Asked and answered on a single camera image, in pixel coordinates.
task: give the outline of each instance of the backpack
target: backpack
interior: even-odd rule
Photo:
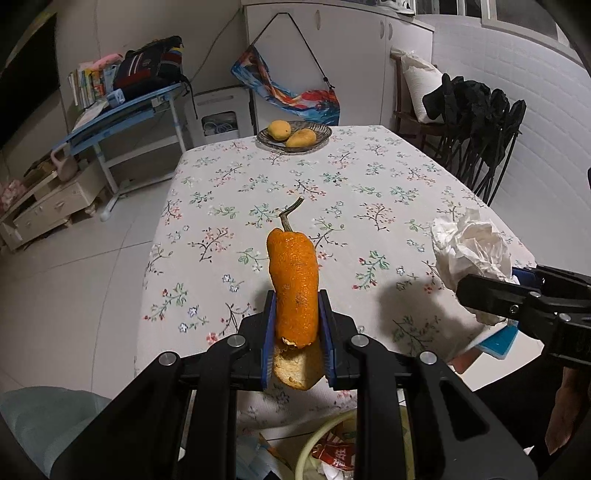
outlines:
[[[183,75],[183,40],[174,35],[129,50],[117,69],[113,90],[121,89],[125,100],[132,100],[176,82],[191,88]]]

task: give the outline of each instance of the television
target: television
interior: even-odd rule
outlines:
[[[57,14],[50,16],[13,57],[3,52],[9,63],[0,73],[0,148],[60,86],[56,61],[56,21]],[[11,50],[17,44],[12,40]]]

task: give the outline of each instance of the floral tablecloth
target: floral tablecloth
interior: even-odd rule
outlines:
[[[491,218],[514,266],[534,258],[492,209],[452,175],[383,127],[336,127],[324,147],[298,155],[255,137],[183,155],[146,267],[136,370],[162,351],[205,351],[263,309],[272,290],[266,238],[290,216],[316,246],[320,288],[333,310],[387,348],[423,349],[451,359],[491,334],[435,269],[430,224],[466,207]],[[241,428],[303,422],[355,406],[355,392],[325,381],[308,392],[276,379],[264,393],[241,393]]]

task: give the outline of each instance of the drawer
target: drawer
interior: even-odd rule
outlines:
[[[41,208],[43,209],[47,223],[54,223],[78,210],[88,207],[91,202],[92,200],[89,202],[80,186],[75,183],[49,197],[43,202]]]
[[[23,239],[35,238],[46,231],[49,224],[42,206],[37,206],[14,219],[14,226]]]

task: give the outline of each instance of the white pillow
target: white pillow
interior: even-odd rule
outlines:
[[[426,60],[412,53],[403,55],[401,61],[402,73],[408,85],[417,120],[422,124],[444,123],[441,115],[435,120],[431,120],[423,105],[423,97],[441,86],[441,72]]]

